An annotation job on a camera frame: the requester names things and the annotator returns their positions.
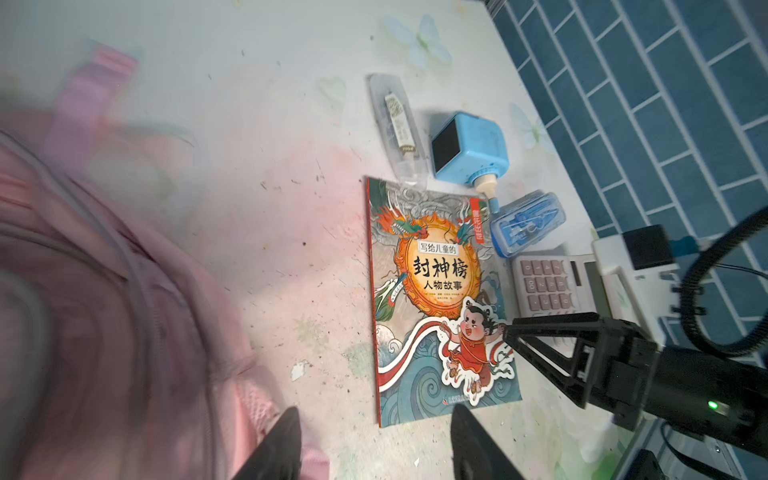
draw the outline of blue tiled wall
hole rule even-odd
[[[508,0],[494,12],[600,236],[661,224],[713,240],[768,205],[768,1]],[[768,232],[724,263],[768,270]],[[704,282],[717,342],[766,312],[758,276],[718,269]],[[676,319],[664,327],[690,345]]]

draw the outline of black cable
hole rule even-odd
[[[715,266],[718,268],[729,268],[731,270],[739,270],[742,272],[754,273],[755,275],[760,275],[762,278],[768,280],[768,273],[755,270],[754,268],[747,268],[745,266],[738,266],[738,265],[730,265],[728,263],[715,263]]]
[[[672,445],[670,445],[669,440],[667,440],[667,436],[664,434],[664,427],[671,428],[671,426],[672,425],[670,425],[669,422],[664,422],[661,425],[661,428],[659,429],[659,431],[661,433],[661,438],[664,440],[664,444],[666,444],[667,448],[670,449],[670,452],[672,452],[672,455],[676,456],[677,459],[680,460],[680,463],[687,466],[691,470],[699,472],[702,475],[706,475],[709,478],[712,478],[713,480],[739,480],[738,478],[732,475],[728,475],[726,472],[723,472],[721,470],[718,470],[717,468],[709,466],[704,462],[699,462],[695,458],[691,458],[688,455],[685,455],[684,453],[677,451]]]
[[[758,350],[768,342],[768,312],[751,332],[726,345],[720,345],[709,340],[701,332],[701,325],[696,318],[696,302],[699,282],[707,272],[718,264],[731,250],[740,243],[761,231],[768,225],[768,207],[758,210],[742,220],[738,225],[725,233],[710,248],[702,252],[699,258],[690,266],[680,284],[680,325],[685,336],[699,350],[720,358],[744,356]]]

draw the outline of cartoon child character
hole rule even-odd
[[[491,382],[491,365],[485,353],[485,345],[493,343],[506,328],[503,323],[494,323],[488,317],[488,311],[467,302],[464,319],[458,325],[458,333],[453,333],[448,322],[443,322],[440,328],[448,333],[451,342],[458,343],[458,348],[449,351],[449,375],[458,375],[458,366],[471,370],[480,376],[470,386],[472,393],[480,392],[482,387]]]

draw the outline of paper scrap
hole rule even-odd
[[[296,365],[294,365],[290,370],[290,381],[295,382],[304,376],[304,370],[308,364],[309,363],[306,360],[302,360],[301,362],[298,362]]]

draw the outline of book cover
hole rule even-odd
[[[487,201],[366,186],[379,425],[520,400]]]

